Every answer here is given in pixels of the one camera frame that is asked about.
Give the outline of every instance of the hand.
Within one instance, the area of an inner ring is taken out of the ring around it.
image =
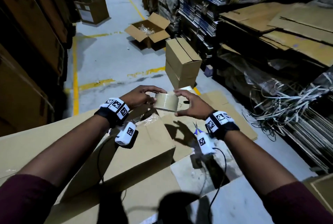
[[[130,109],[136,108],[144,103],[153,104],[156,98],[152,98],[146,92],[166,93],[165,90],[154,85],[140,85],[129,93],[120,97]]]
[[[189,108],[186,110],[177,111],[175,116],[189,116],[199,120],[207,119],[214,109],[203,101],[199,96],[186,90],[174,90],[177,97],[183,96],[189,100]]]

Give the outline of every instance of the shirt sleeve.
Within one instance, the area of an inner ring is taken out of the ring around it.
[[[277,188],[262,201],[275,224],[333,223],[333,215],[301,182]]]
[[[58,194],[40,177],[14,175],[0,187],[0,223],[44,223]]]

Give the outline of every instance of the wristband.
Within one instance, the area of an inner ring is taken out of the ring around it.
[[[130,109],[127,104],[119,98],[109,98],[94,114],[105,117],[109,123],[110,128],[115,126],[122,126],[127,118]]]
[[[206,128],[210,134],[221,140],[224,139],[228,131],[239,131],[239,127],[235,124],[234,119],[223,111],[212,112],[206,119]]]

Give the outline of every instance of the gray floor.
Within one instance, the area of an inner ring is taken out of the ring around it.
[[[124,32],[129,24],[147,17],[148,13],[143,9],[142,1],[106,0],[106,3],[110,19],[97,27],[83,23],[77,24],[76,40],[73,48],[69,50],[68,76],[65,83],[68,92],[68,110],[65,117],[75,115],[73,111],[82,113],[98,108],[109,97],[121,96],[140,84],[156,85],[167,91],[173,89],[164,71],[164,49],[140,50],[132,42],[133,39]],[[77,80],[74,81],[73,76],[76,74]],[[244,112],[243,106],[237,103],[224,87],[211,78],[206,78],[201,70],[197,77],[197,84],[197,89],[201,93],[221,90],[240,114]],[[73,88],[78,89],[78,97],[74,95]],[[277,137],[276,142],[272,142],[260,129],[254,128],[254,130],[258,134],[255,142],[283,164],[296,178],[304,180],[316,175],[280,137]]]

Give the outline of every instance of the label on box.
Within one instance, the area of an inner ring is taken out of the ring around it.
[[[94,22],[93,16],[89,11],[79,10],[81,19],[89,22]]]

